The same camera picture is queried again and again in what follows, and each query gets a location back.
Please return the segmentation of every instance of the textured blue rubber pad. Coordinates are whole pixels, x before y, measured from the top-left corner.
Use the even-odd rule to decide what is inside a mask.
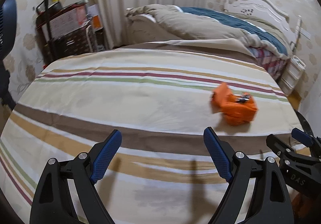
[[[97,183],[101,180],[106,170],[111,162],[112,158],[115,156],[122,142],[122,135],[120,131],[116,131],[114,135],[109,139],[105,144],[102,151],[97,156],[96,160],[93,163],[93,171],[90,179]]]
[[[306,147],[311,147],[313,145],[312,138],[298,128],[294,128],[291,132],[291,135],[294,139],[296,139]]]
[[[219,173],[221,178],[229,182],[232,179],[232,174],[230,171],[230,162],[227,156],[225,155],[222,147],[214,138],[213,134],[208,128],[205,129],[203,137],[204,143],[212,157],[217,172]]]

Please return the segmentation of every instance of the bed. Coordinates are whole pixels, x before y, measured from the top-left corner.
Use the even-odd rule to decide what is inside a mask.
[[[204,32],[202,27],[197,24],[209,22],[204,16],[217,18],[217,15],[213,16],[211,13],[216,11],[200,9],[200,8],[180,8],[178,11],[184,13],[192,13],[198,15],[197,19],[189,19],[188,21],[180,22],[176,24],[173,19],[178,19],[174,15],[167,16],[167,21],[164,21],[164,17],[161,17],[159,13],[155,10],[157,7],[152,8],[128,8],[127,9],[127,34],[130,44],[144,43],[144,42],[163,42],[167,40],[182,40],[182,39],[219,39],[226,37],[233,37],[234,35],[220,34],[216,33],[212,35],[211,33]],[[298,16],[297,24],[294,31],[291,31],[289,27],[289,15],[284,11],[277,8],[270,0],[235,0],[230,4],[230,0],[225,0],[224,3],[224,13],[226,17],[233,16],[234,18],[239,18],[245,21],[248,26],[255,25],[256,31],[248,30],[251,34],[258,34],[261,31],[267,30],[267,34],[272,34],[276,37],[282,45],[287,48],[286,56],[280,56],[280,52],[272,49],[272,46],[266,46],[265,44],[260,44],[256,41],[253,44],[244,44],[252,53],[254,57],[257,58],[259,65],[264,67],[269,74],[277,80],[284,67],[287,60],[293,55],[293,49],[295,48],[299,33],[301,30],[301,16]],[[211,30],[220,30],[219,27],[209,25],[207,27]]]
[[[50,64],[23,94],[0,138],[0,187],[18,216],[28,223],[50,158],[73,159],[114,129],[123,142],[96,189],[117,224],[210,220],[227,183],[203,143],[206,127],[251,158],[276,157],[265,144],[270,133],[307,153],[291,138],[293,128],[302,128],[286,96],[242,46],[234,42],[231,50],[230,41],[142,43]],[[253,122],[231,127],[211,107],[221,82],[254,96]],[[251,180],[238,220],[253,186]]]

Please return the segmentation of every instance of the orange bag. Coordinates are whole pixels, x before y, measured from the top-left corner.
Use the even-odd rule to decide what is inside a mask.
[[[222,83],[213,91],[211,103],[221,108],[224,118],[229,125],[237,126],[253,121],[257,112],[256,103],[251,95],[245,103],[239,103],[238,96],[235,96],[226,83]]]

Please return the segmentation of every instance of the carved headboard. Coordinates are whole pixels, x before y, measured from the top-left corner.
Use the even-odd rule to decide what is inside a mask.
[[[225,0],[224,12],[252,15],[266,20],[285,35],[292,50],[298,42],[301,16],[298,16],[295,31],[292,32],[288,24],[289,15],[278,9],[270,0],[235,0],[232,4],[230,4],[230,0]]]

